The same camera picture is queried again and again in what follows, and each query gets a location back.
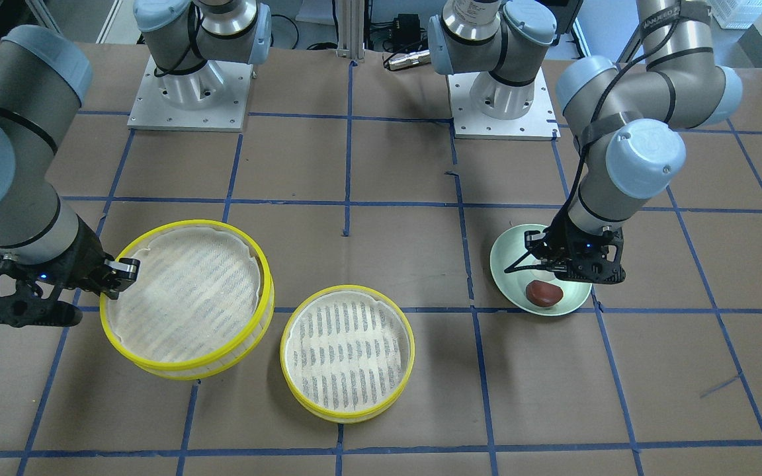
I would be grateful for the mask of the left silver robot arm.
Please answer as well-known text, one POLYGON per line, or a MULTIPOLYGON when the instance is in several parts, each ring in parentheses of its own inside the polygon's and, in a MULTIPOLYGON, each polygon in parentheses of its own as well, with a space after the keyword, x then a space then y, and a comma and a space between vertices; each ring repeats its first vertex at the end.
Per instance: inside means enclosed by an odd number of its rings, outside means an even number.
MULTIPOLYGON (((715 124, 735 112, 743 83, 714 60, 710 5, 638 1, 634 37, 645 70, 602 56, 581 58, 556 83, 579 165, 552 223, 525 233, 525 253, 505 273, 541 270, 559 280, 617 284, 622 226, 658 195, 685 163, 677 130, 715 124)), ((478 74, 474 100, 487 116, 525 110, 535 76, 556 35, 553 12, 536 1, 448 1, 427 25, 437 73, 478 74)))

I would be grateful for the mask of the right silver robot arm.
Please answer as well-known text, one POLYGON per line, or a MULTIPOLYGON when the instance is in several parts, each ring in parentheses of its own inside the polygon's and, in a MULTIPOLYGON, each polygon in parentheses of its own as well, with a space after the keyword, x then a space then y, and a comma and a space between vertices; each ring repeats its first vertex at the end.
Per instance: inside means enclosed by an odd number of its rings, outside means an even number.
MULTIPOLYGON (((136 1, 150 50, 131 122, 187 116, 231 128, 244 120, 245 90, 225 63, 264 63, 271 10, 260 1, 136 1)), ((46 181, 54 155, 85 104, 93 66, 54 30, 18 25, 0 40, 0 323, 71 327, 81 322, 63 290, 116 299, 139 262, 115 259, 46 181)))

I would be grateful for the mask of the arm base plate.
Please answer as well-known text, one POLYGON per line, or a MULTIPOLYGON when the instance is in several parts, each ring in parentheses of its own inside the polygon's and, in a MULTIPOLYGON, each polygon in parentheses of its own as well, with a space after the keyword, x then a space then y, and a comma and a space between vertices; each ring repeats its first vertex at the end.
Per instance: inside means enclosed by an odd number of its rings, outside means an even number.
POLYGON ((447 76, 454 137, 548 141, 560 137, 541 69, 532 83, 511 87, 487 72, 447 76))
POLYGON ((127 126, 167 132, 242 132, 255 69, 209 61, 190 75, 157 77, 149 58, 127 126))

